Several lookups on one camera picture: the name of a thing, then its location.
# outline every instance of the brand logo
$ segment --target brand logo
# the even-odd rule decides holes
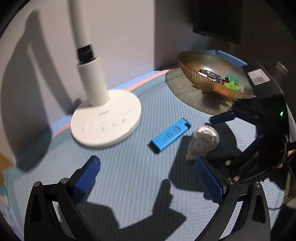
[[[108,112],[109,112],[109,111],[106,110],[106,111],[104,111],[104,112],[99,113],[99,115],[101,116],[101,115],[107,114]]]
[[[174,127],[174,131],[175,131],[176,133],[178,133],[178,132],[181,131],[181,129],[180,129],[180,127],[178,127],[178,126],[175,126],[175,127]]]
[[[169,140],[169,139],[172,138],[172,137],[173,137],[173,134],[170,133],[170,132],[168,132],[168,133],[166,134],[165,138],[163,139],[163,142],[166,142],[167,140]]]

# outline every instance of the cable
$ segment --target cable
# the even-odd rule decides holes
[[[294,193],[294,195],[285,203],[285,204],[282,204],[280,207],[276,207],[276,208],[268,208],[269,210],[278,210],[278,209],[280,209],[282,206],[285,206],[285,205],[287,205],[294,197],[296,197],[296,190],[294,191],[294,192],[292,192],[292,193]]]
[[[291,169],[291,166],[290,166],[290,163],[289,162],[287,162],[287,166],[288,166],[288,169],[289,169],[290,174],[292,175],[294,181],[296,182],[296,177],[294,176],[294,173],[293,173],[293,171]]]

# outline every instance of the white desk lamp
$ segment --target white desk lamp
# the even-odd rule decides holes
[[[80,63],[77,65],[88,100],[74,112],[71,132],[90,147],[114,145],[128,137],[141,119],[138,97],[124,90],[107,90],[100,59],[93,57],[83,0],[69,0]]]

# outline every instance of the label sticker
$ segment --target label sticker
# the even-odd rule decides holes
[[[213,80],[218,80],[221,82],[221,76],[211,72],[211,71],[208,71],[208,70],[204,70],[204,69],[201,69],[199,71],[200,74],[202,75],[205,75],[206,77],[210,78],[210,79],[213,79]]]
[[[270,81],[270,78],[268,78],[262,69],[251,71],[248,73],[248,76],[251,78],[254,85],[259,85]]]

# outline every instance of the blue gripper pad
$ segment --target blue gripper pad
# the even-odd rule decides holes
[[[223,200],[223,189],[212,172],[207,168],[200,157],[195,160],[195,172],[200,178],[208,195],[214,203],[221,204]]]
[[[101,169],[101,160],[97,156],[91,156],[90,159],[80,169],[77,169],[70,178],[70,197],[76,205],[81,203],[92,184],[96,180],[96,176]]]

